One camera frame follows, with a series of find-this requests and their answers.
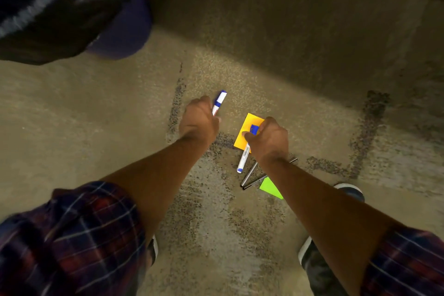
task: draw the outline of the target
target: concrete floor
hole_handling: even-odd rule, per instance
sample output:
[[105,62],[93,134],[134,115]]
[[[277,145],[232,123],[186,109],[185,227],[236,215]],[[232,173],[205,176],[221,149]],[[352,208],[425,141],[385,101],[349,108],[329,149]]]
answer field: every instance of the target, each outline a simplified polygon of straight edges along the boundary
[[220,136],[169,209],[140,295],[311,294],[301,223],[239,188],[248,112],[289,130],[302,168],[444,237],[444,0],[151,3],[131,58],[0,63],[1,217],[164,147],[190,99],[225,89]]

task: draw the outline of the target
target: orange sticky note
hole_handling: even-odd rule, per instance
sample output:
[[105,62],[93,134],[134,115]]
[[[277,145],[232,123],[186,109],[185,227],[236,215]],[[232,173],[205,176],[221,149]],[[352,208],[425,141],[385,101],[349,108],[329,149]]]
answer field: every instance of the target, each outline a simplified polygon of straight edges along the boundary
[[244,150],[245,147],[247,146],[247,141],[242,136],[242,131],[250,131],[251,125],[260,126],[263,121],[264,121],[263,118],[254,116],[253,114],[248,114],[247,117],[245,118],[244,123],[242,124],[241,131],[239,131],[239,134],[237,135],[236,141],[234,142],[234,146],[236,148]]

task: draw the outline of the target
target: yellow sticky note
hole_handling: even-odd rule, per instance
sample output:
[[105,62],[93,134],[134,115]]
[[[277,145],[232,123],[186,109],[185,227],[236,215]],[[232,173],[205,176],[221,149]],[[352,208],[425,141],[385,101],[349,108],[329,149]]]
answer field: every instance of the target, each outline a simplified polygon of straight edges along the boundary
[[234,146],[236,148],[244,150],[245,147],[247,146],[247,141],[242,136],[242,131],[250,131],[252,125],[259,126],[263,121],[264,121],[263,118],[254,116],[253,114],[248,114],[247,117],[245,118],[244,123],[242,124],[241,131],[239,131],[239,134],[237,135],[236,141],[234,142]]
[[269,177],[265,178],[262,181],[261,186],[259,187],[262,191],[265,191],[275,197],[278,197],[279,199],[283,199],[284,197],[282,196],[282,194],[279,192],[279,190],[277,189],[277,187],[273,184],[273,181],[271,181],[271,179]]

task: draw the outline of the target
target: hand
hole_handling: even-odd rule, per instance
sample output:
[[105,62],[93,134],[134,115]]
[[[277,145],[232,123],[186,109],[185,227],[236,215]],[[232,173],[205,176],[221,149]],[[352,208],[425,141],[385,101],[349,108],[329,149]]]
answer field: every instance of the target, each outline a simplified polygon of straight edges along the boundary
[[263,161],[288,157],[288,131],[281,127],[274,118],[267,117],[255,136],[248,131],[242,135],[251,147],[251,154],[260,164]]
[[192,100],[179,124],[180,137],[197,138],[210,145],[219,133],[220,117],[212,114],[213,104],[208,96]]

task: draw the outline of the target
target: whiteboard marker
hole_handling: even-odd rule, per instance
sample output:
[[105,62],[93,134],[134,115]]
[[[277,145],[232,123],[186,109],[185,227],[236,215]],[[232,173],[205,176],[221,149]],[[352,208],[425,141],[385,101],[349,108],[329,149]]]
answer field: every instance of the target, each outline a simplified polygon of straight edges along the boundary
[[[256,135],[258,133],[259,127],[257,125],[251,125],[250,132],[253,135]],[[244,153],[242,153],[241,161],[239,162],[239,165],[237,166],[237,172],[242,173],[244,170],[245,162],[247,161],[248,154],[250,153],[250,145],[247,143]]]
[[219,97],[214,101],[213,116],[218,112],[223,100],[225,100],[226,91],[222,90]]

